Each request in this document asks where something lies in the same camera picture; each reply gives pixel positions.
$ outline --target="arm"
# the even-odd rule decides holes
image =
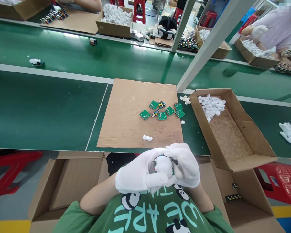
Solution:
[[[244,36],[248,36],[251,35],[252,31],[253,31],[254,27],[252,25],[249,25],[248,27],[246,27],[241,34]]]
[[[214,210],[213,203],[201,183],[196,188],[186,188],[185,191],[190,195],[193,202],[202,213]]]
[[[101,0],[74,0],[74,3],[91,12],[101,12]]]
[[[107,203],[119,194],[119,191],[115,188],[116,174],[88,191],[80,201],[80,208],[91,215],[102,214]]]

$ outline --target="cardboard sheet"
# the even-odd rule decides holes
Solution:
[[[157,116],[147,120],[140,117],[143,110],[154,112],[149,107],[152,100],[163,100],[166,108],[174,109],[174,103],[178,102],[176,86],[115,79],[97,147],[155,148],[182,143],[181,122],[176,114],[163,121]],[[143,135],[153,140],[142,140]]]
[[[103,11],[100,14],[93,14],[85,11],[76,11],[65,8],[68,17],[64,20],[55,20],[51,24],[40,24],[43,27],[60,28],[71,31],[86,32],[96,34],[98,27],[97,20],[102,18]]]

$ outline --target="worker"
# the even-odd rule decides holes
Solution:
[[[160,155],[177,159],[180,174],[174,172],[168,178],[162,172],[150,173],[151,163]],[[133,157],[80,203],[71,203],[53,232],[234,232],[206,194],[187,144],[154,148]],[[108,162],[109,171],[119,167],[115,158]]]
[[[91,13],[99,13],[102,11],[101,0],[56,0],[56,2],[79,11]]]
[[[246,27],[242,35],[258,39],[266,49],[285,56],[291,46],[291,6],[279,7]]]

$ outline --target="white glove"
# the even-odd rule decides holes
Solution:
[[[267,33],[268,29],[265,25],[260,25],[260,26],[256,26],[252,32],[251,35],[253,38],[258,39],[261,36],[265,35],[265,33]]]
[[[55,0],[56,2],[60,3],[74,3],[74,0]]]
[[[133,161],[121,167],[115,177],[115,187],[123,194],[151,190],[151,193],[161,187],[169,187],[172,183],[164,173],[149,173],[153,160],[163,155],[165,148],[154,148],[137,156]]]
[[[283,132],[280,132],[280,134],[291,143],[291,125],[290,123],[279,123],[280,128]]]
[[[178,161],[178,166],[173,162],[175,175],[170,178],[174,184],[188,188],[195,188],[199,185],[200,173],[198,163],[186,143],[174,143],[166,146],[164,155]]]

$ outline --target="metal pole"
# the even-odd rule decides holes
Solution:
[[[207,40],[205,40],[199,52],[195,55],[195,58],[179,81],[177,92],[183,92],[186,89],[255,1],[256,0],[230,0],[214,28],[211,30]]]
[[[181,19],[177,28],[175,38],[174,38],[174,43],[171,46],[172,52],[176,52],[178,48],[179,42],[181,40],[182,34],[187,25],[189,17],[191,15],[194,4],[195,4],[195,0],[187,0],[187,2],[185,3],[185,7],[183,9],[183,13],[181,15]]]

